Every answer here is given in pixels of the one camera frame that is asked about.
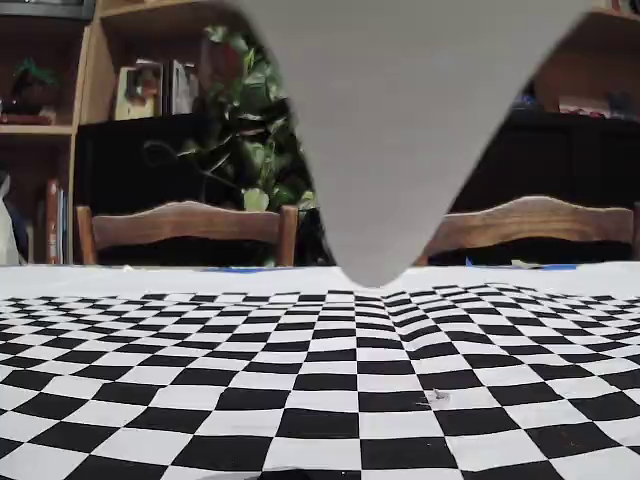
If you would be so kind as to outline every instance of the houseplant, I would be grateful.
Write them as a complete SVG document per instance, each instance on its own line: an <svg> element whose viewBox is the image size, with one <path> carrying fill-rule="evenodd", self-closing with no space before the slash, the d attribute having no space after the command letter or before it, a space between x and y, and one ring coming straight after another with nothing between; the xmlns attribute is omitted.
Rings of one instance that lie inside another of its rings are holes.
<svg viewBox="0 0 640 480"><path fill-rule="evenodd" d="M149 161L189 162L204 203L247 211L300 211L297 263L333 260L324 240L313 183L276 65L250 34L205 29L195 113L199 128L180 151L149 141ZM268 263L262 255L257 263Z"/></svg>

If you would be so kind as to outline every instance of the checkered cloth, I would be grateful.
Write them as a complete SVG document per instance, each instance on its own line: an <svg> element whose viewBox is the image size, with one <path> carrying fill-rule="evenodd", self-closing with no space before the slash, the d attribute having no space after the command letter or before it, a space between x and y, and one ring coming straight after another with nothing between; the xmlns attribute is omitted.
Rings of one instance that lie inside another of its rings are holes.
<svg viewBox="0 0 640 480"><path fill-rule="evenodd" d="M635 479L639 331L502 284L7 298L0 476Z"/></svg>

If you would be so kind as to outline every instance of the television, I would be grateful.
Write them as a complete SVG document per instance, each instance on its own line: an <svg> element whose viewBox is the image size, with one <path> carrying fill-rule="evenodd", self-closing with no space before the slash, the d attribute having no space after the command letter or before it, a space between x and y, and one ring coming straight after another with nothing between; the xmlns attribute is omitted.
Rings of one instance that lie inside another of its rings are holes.
<svg viewBox="0 0 640 480"><path fill-rule="evenodd" d="M58 17L89 21L95 0L0 0L0 16Z"/></svg>

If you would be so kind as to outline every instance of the wooden chair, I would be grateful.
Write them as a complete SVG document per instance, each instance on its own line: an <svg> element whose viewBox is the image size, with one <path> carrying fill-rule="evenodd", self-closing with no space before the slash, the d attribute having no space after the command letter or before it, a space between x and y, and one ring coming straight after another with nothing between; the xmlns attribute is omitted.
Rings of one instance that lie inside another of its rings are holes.
<svg viewBox="0 0 640 480"><path fill-rule="evenodd" d="M242 212L197 202L168 203L133 215L92 217L89 207L76 208L82 258L98 262L98 251L120 245L144 245L175 237L211 240L256 240L276 245L276 264L293 266L298 210Z"/></svg>
<svg viewBox="0 0 640 480"><path fill-rule="evenodd" d="M590 208L550 197L522 197L488 210L451 213L436 230L416 266L432 255L497 245L521 238L547 237L575 242L631 244L640 259L640 204L625 208Z"/></svg>

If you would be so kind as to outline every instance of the table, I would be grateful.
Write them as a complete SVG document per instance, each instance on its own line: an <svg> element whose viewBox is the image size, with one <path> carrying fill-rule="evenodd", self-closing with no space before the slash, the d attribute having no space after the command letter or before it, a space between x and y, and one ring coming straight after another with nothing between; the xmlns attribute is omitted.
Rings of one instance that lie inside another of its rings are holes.
<svg viewBox="0 0 640 480"><path fill-rule="evenodd" d="M0 268L0 475L636 478L639 278Z"/></svg>

